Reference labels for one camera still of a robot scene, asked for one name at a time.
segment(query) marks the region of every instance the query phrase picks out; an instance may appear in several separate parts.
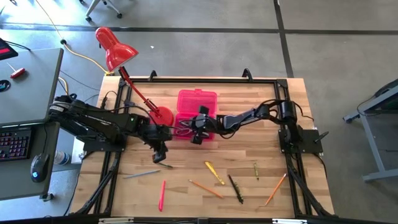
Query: red desk lamp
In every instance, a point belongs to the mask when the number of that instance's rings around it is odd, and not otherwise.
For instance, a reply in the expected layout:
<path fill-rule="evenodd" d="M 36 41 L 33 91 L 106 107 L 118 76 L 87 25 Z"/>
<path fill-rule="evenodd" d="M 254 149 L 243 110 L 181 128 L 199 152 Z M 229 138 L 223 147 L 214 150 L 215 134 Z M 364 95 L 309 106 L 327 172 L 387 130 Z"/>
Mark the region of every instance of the red desk lamp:
<path fill-rule="evenodd" d="M 150 109 L 149 114 L 154 118 L 157 124 L 165 124 L 171 126 L 173 124 L 173 113 L 166 107 L 157 107 L 150 99 L 142 95 L 138 89 L 133 85 L 127 74 L 123 64 L 134 58 L 138 51 L 131 46 L 122 44 L 107 27 L 100 27 L 95 32 L 98 42 L 104 47 L 106 51 L 106 66 L 109 71 L 119 68 L 120 76 L 126 81 L 127 85 L 131 87 L 144 100 L 145 105 Z"/>

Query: wooden tabletop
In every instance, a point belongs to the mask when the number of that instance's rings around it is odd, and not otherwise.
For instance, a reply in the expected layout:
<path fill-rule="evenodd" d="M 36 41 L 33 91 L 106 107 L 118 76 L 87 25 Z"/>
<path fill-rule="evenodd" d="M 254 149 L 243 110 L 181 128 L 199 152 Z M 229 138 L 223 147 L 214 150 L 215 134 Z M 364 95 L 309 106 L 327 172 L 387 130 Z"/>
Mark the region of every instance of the wooden tabletop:
<path fill-rule="evenodd" d="M 303 79 L 289 78 L 287 81 L 291 99 L 303 108 L 305 115 L 311 116 Z M 118 83 L 119 77 L 104 77 L 97 106 L 101 104 L 106 92 L 117 91 Z M 274 87 L 265 84 L 136 83 L 136 87 L 157 106 L 166 106 L 174 114 L 177 114 L 177 97 L 180 90 L 198 88 L 216 92 L 217 114 L 240 114 L 252 107 L 257 107 L 264 100 L 275 98 Z M 123 92 L 122 99 L 125 99 L 126 91 L 127 88 Z M 116 95 L 110 93 L 108 98 L 106 108 L 113 109 Z M 132 101 L 145 107 L 135 93 L 132 94 Z M 129 112 L 142 114 L 136 109 L 130 109 Z M 313 128 L 313 122 L 310 119 L 303 118 L 299 114 L 297 116 L 298 124 L 303 128 Z M 112 216 L 293 217 L 288 178 L 284 180 L 268 206 L 256 210 L 258 206 L 265 204 L 280 178 L 287 172 L 285 157 L 279 149 L 278 129 L 278 125 L 264 120 L 242 127 L 228 140 L 216 136 L 214 141 L 204 142 L 202 145 L 194 145 L 189 141 L 181 140 L 166 142 L 169 152 L 164 163 L 174 166 L 173 169 L 153 164 L 152 149 L 143 145 L 138 138 L 130 137 L 119 166 Z M 103 152 L 95 152 L 83 161 L 73 198 L 72 212 L 81 208 L 98 186 L 103 158 Z M 225 185 L 218 182 L 208 170 L 205 161 L 213 164 Z M 255 178 L 254 162 L 257 163 L 259 180 Z M 314 155 L 304 154 L 303 163 L 309 189 L 324 208 L 333 213 L 321 162 Z M 156 174 L 123 179 L 127 175 L 155 169 L 161 169 L 161 171 Z M 228 174 L 239 185 L 244 198 L 242 205 L 236 198 L 235 191 L 228 180 Z M 209 187 L 223 195 L 224 199 L 193 185 L 188 179 Z M 166 180 L 166 191 L 164 209 L 160 212 L 158 202 L 163 180 Z M 108 187 L 104 192 L 103 204 L 106 202 Z M 298 193 L 300 206 L 304 210 L 301 192 L 298 191 Z"/>

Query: computer keyboard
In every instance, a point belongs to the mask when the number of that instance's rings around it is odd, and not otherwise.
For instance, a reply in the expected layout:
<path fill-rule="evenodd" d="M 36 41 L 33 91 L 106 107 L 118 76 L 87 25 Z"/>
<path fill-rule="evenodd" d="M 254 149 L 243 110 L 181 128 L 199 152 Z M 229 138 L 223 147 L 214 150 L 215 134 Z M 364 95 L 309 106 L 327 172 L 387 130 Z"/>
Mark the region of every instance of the computer keyboard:
<path fill-rule="evenodd" d="M 31 127 L 0 129 L 0 162 L 28 159 Z"/>

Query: lamp base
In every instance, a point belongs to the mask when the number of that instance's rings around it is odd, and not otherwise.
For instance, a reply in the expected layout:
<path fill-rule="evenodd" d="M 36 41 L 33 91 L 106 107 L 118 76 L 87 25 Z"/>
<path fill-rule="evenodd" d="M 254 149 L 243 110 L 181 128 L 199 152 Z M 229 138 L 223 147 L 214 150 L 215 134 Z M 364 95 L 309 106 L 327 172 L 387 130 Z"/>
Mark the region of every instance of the lamp base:
<path fill-rule="evenodd" d="M 156 123 L 159 125 L 164 124 L 167 126 L 173 125 L 173 121 L 174 121 L 173 112 L 164 106 L 159 106 L 157 109 L 159 110 L 159 113 L 162 115 L 161 117 L 156 116 L 156 113 L 153 111 L 149 112 L 149 114 L 154 118 Z"/>

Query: computer mouse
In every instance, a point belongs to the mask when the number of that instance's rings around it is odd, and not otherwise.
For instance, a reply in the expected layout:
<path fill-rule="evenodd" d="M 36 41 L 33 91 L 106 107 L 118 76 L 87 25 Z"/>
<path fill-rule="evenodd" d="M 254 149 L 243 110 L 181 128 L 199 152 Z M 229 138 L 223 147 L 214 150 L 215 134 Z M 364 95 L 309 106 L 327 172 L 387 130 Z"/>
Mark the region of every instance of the computer mouse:
<path fill-rule="evenodd" d="M 30 178 L 33 182 L 41 182 L 45 180 L 47 172 L 49 171 L 50 155 L 40 153 L 33 158 L 30 166 Z"/>

